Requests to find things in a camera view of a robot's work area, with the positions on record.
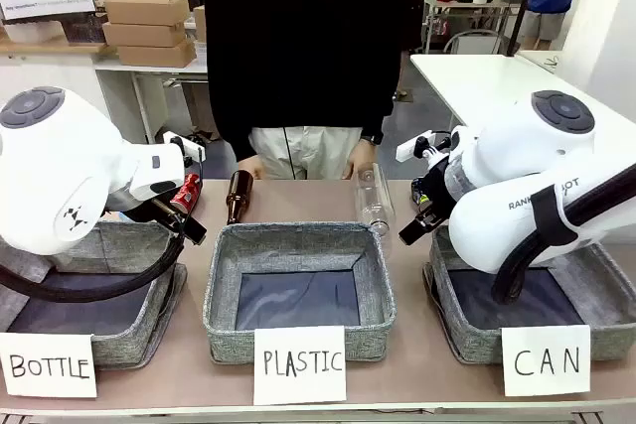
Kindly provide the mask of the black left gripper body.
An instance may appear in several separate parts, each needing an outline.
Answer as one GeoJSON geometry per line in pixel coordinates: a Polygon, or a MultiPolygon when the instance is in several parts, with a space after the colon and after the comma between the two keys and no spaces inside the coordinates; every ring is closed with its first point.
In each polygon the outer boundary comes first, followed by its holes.
{"type": "Polygon", "coordinates": [[[174,209],[170,202],[163,202],[160,197],[143,202],[122,214],[139,223],[155,221],[173,233],[189,233],[189,219],[174,209]]]}

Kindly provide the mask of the person's left hand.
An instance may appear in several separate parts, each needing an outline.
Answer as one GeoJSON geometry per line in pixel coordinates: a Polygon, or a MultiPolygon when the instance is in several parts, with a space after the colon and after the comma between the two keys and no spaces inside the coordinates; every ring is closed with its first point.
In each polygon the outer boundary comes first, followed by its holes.
{"type": "Polygon", "coordinates": [[[365,164],[374,163],[376,157],[377,146],[366,139],[361,139],[348,157],[342,178],[350,180],[365,164]]]}

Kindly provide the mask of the person's right hand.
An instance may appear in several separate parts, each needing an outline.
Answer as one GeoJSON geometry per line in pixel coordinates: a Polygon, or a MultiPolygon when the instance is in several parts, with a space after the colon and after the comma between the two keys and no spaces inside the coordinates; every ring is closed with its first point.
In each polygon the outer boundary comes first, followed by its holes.
{"type": "Polygon", "coordinates": [[[238,169],[249,172],[255,180],[262,180],[266,177],[265,168],[258,155],[238,161],[238,169]]]}

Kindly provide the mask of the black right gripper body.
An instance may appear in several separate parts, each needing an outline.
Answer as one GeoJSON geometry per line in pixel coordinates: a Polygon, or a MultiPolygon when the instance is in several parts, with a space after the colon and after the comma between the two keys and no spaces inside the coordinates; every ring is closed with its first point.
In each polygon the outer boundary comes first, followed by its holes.
{"type": "Polygon", "coordinates": [[[425,197],[418,206],[421,212],[430,212],[436,218],[449,219],[456,201],[445,185],[446,164],[436,164],[419,179],[420,195],[425,197]]]}

